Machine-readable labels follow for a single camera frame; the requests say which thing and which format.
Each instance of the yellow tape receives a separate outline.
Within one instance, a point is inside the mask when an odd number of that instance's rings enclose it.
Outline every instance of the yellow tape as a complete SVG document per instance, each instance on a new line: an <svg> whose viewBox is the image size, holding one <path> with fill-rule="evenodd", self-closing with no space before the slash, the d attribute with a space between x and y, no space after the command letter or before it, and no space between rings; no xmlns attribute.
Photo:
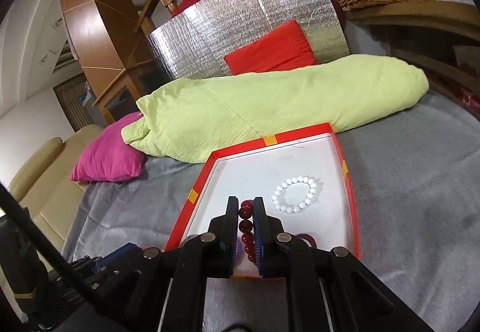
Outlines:
<svg viewBox="0 0 480 332"><path fill-rule="evenodd" d="M32 299L33 297L35 297L35 292L37 291L37 288L33 289L33 291L31 293L26 293L26 294L15 294L13 295L13 297L15 299Z"/></svg>
<svg viewBox="0 0 480 332"><path fill-rule="evenodd" d="M342 173L344 178L347 177L347 174L349 173L349 169L347 168L347 163L345 160L342 162Z"/></svg>
<svg viewBox="0 0 480 332"><path fill-rule="evenodd" d="M275 144L278 144L277 142L277 138L275 137L274 134L272 134L271 136L265 136L263 138L263 141L265 141L265 145L268 147L269 145L275 145Z"/></svg>
<svg viewBox="0 0 480 332"><path fill-rule="evenodd" d="M198 198L198 193L197 193L194 189L191 189L191 190L190 190L190 193L188 194L187 199L188 199L192 204L195 204L195 202L197 202L197 198Z"/></svg>

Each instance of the white bead bracelet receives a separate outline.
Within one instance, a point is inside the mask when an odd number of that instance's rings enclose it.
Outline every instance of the white bead bracelet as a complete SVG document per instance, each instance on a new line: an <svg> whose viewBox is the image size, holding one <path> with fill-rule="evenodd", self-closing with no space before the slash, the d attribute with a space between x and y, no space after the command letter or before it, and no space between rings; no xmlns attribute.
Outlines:
<svg viewBox="0 0 480 332"><path fill-rule="evenodd" d="M291 206L281 205L280 201L278 200L278 197L282 193L282 190L295 183L305 183L309 186L309 190L307 195L305 196L305 199L303 200L303 202L294 206L293 208ZM308 176L300 175L299 177L293 177L291 179L288 178L285 182L282 182L280 186L277 186L277 189L274 191L274 194L272 195L272 201L275 205L275 210L277 211L279 210L281 212L287 212L288 214L300 212L300 210L305 209L307 205L311 204L311 199L314 197L314 194L316 192L316 187L317 185L315 183L315 180Z"/></svg>

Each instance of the gray blanket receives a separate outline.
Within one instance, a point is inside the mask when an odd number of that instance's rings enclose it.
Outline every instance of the gray blanket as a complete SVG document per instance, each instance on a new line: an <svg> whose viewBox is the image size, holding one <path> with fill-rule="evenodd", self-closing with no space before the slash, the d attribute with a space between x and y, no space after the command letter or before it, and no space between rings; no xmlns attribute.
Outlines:
<svg viewBox="0 0 480 332"><path fill-rule="evenodd" d="M480 123L429 92L410 110L338 135L358 210L361 261L437 332L480 300ZM165 245L201 165L149 158L140 179L92 184L64 255ZM204 328L287 331L282 282L209 280Z"/></svg>

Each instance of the red bead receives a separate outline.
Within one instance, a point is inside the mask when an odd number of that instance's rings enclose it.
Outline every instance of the red bead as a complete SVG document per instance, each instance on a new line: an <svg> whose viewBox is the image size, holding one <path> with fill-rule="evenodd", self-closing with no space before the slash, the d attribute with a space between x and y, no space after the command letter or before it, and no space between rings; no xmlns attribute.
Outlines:
<svg viewBox="0 0 480 332"><path fill-rule="evenodd" d="M251 209L251 207L249 206L244 206L242 208L240 208L239 212L238 212L238 215L240 216L240 218L243 218L244 220L247 220L251 217L251 215L253 214L253 210Z"/></svg>
<svg viewBox="0 0 480 332"><path fill-rule="evenodd" d="M254 202L252 200L245 200L241 203L240 207L248 206L249 208L254 208Z"/></svg>
<svg viewBox="0 0 480 332"><path fill-rule="evenodd" d="M255 237L253 233L244 233L241 236L241 240L243 244L253 244L255 241Z"/></svg>
<svg viewBox="0 0 480 332"><path fill-rule="evenodd" d="M238 228L242 233L250 233L254 226L249 220L241 220Z"/></svg>
<svg viewBox="0 0 480 332"><path fill-rule="evenodd" d="M244 250L245 250L245 252L248 253L249 255L250 255L251 253L255 253L255 245L254 245L254 244L245 244Z"/></svg>

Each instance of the silver foil sheet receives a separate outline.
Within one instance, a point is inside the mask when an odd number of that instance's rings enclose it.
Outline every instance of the silver foil sheet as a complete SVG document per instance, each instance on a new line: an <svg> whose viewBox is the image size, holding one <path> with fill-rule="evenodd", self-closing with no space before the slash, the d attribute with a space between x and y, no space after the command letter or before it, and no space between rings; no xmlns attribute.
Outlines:
<svg viewBox="0 0 480 332"><path fill-rule="evenodd" d="M290 20L319 62L349 54L330 0L201 0L149 37L172 79L230 75L223 57Z"/></svg>

